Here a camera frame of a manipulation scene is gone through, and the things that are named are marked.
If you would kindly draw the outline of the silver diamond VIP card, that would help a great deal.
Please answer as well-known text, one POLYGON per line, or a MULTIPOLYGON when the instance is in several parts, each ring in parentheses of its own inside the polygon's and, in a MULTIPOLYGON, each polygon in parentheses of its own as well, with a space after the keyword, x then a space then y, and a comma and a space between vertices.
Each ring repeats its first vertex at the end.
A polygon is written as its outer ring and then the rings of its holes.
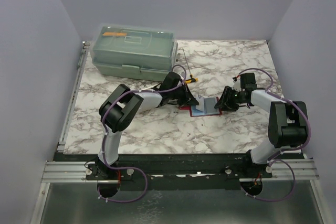
POLYGON ((198 105, 196 105, 195 108, 199 111, 205 112, 205 98, 201 95, 198 95, 196 97, 196 100, 198 102, 198 105))

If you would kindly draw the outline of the red leather card holder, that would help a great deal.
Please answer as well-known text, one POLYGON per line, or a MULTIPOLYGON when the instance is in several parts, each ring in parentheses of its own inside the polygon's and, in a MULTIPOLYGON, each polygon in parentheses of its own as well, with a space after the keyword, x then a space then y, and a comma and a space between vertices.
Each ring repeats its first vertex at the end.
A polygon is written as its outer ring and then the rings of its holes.
POLYGON ((200 105, 188 105, 180 107, 180 110, 189 111, 190 117, 218 116, 222 115, 221 109, 216 109, 218 97, 201 98, 200 105))

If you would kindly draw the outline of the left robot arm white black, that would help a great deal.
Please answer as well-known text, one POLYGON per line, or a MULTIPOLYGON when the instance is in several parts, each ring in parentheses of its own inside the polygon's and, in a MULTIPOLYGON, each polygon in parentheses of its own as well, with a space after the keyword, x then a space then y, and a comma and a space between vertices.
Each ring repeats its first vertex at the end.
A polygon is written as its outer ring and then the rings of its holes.
POLYGON ((179 107, 199 105, 182 77, 172 71, 163 82, 146 90, 132 90, 121 84, 104 101, 99 115, 105 133, 96 161, 98 173, 104 179, 116 175, 121 136, 136 114, 170 103, 179 107))

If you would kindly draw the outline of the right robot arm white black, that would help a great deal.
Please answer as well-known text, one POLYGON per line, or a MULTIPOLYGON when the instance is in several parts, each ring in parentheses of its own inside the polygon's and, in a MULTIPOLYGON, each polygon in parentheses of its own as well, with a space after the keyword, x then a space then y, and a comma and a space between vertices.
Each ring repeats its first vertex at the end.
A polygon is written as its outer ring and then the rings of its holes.
POLYGON ((257 106, 269 114, 267 139, 230 166, 252 178, 262 167, 278 162, 284 152, 303 149, 310 141, 311 126, 304 102, 287 100, 269 88, 258 87, 252 72, 241 72, 233 80, 240 88, 226 86, 215 108, 236 112, 243 106, 257 106))

